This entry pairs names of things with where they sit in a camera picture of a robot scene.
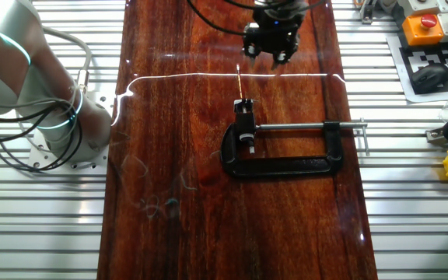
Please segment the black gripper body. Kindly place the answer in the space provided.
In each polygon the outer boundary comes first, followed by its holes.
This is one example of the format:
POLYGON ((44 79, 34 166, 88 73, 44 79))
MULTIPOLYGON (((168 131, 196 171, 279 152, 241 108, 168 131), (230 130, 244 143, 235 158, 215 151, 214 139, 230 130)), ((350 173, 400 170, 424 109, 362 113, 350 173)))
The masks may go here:
POLYGON ((274 9, 253 11, 253 22, 244 28, 244 36, 261 37, 262 52, 273 53, 288 42, 299 43, 299 28, 305 19, 304 12, 274 9))

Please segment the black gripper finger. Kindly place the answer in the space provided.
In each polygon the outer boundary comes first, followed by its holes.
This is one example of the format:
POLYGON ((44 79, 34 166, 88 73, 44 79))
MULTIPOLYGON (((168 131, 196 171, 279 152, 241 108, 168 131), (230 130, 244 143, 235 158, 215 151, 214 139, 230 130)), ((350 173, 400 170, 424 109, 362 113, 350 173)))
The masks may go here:
POLYGON ((275 70, 279 65, 285 65, 289 62, 291 57, 298 51, 299 44, 296 41, 288 42, 285 46, 279 48, 272 53, 273 65, 272 70, 275 70))
POLYGON ((252 59, 255 59, 261 52, 261 37, 256 35, 246 35, 243 37, 243 52, 252 59))

